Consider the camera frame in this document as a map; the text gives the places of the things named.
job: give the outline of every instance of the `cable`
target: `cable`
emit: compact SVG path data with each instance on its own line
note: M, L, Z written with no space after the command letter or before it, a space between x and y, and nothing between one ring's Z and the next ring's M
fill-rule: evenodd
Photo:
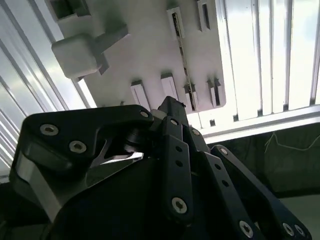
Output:
M316 143L316 141L320 138L320 135L318 135L318 136L313 140L313 142L310 144L310 146L308 146L307 148L298 148L298 147L287 146L287 145L283 145L283 144L279 143L278 137L277 137L277 135L276 135L276 132L274 131L274 132L272 133L271 137L269 138L269 140L266 141L266 143L264 144L264 145L266 146L264 153L267 152L268 147L269 147L269 144L270 144L270 142L271 142L271 140L272 140L273 137L275 138L276 144L277 144L278 146L280 146L280 147L287 148L287 149L293 149L293 150L297 150L297 151L308 151L310 148L313 147L313 145Z

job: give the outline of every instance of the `small hole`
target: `small hole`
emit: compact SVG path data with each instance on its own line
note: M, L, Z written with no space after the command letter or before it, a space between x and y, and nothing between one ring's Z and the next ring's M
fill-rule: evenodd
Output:
M82 146L79 143L76 143L75 145L73 145L75 149L82 149Z
M176 164L178 167L182 167L182 166L183 166L182 162L179 161L179 160L175 161L175 164Z
M179 147L179 146L176 146L175 149L176 149L178 152L180 152L180 153L182 152L182 148Z
M247 227L247 226L243 226L243 229L244 229L247 233L249 233L249 232L250 232L250 228L249 228L249 227Z
M53 127L49 127L49 126L46 127L44 130L48 133L52 133L54 131Z
M222 180L222 184L226 187L229 187L229 183L227 183L225 180Z
M182 203L179 202L179 201L177 201L177 202L175 203L175 205L177 206L178 209L182 209L182 208L184 207L184 206L182 205Z

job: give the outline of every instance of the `black metal link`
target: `black metal link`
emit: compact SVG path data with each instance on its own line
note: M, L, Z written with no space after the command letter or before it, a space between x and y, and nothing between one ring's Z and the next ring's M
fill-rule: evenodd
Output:
M162 207L168 219L187 227L194 217L189 147L182 141L181 123L170 116L162 121L162 135L158 146L163 165Z
M299 221L269 190L264 186L247 168L240 162L235 155L222 145L216 145L211 149L211 153L221 158L225 165L232 165L233 171L242 177L238 184L243 183L255 195L258 201L256 204L259 208L256 211L259 227L267 239L295 239L295 240L311 240L311 234L308 229ZM293 230L290 235L286 230L288 225Z

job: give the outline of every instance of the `white block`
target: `white block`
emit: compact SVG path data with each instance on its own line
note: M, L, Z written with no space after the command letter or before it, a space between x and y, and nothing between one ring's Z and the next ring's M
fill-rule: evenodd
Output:
M170 28L171 28L172 38L174 40L177 40L176 27L175 27L175 23L174 23L173 14L176 14L176 16L177 16L181 38L184 38L185 37L185 30L184 30L184 26L183 26L183 23L182 23L180 7L177 6L177 7L168 9L166 12L168 14L168 19L169 19L169 24L170 24Z
M87 34L79 34L52 44L52 51L64 75L69 79L95 73L101 64L93 51L94 40Z
M142 85L142 81L133 82L130 88L135 103L141 105L142 107L150 111L150 105L147 99L144 86Z
M166 96L170 96L178 100L177 90L172 76L161 79L163 91Z

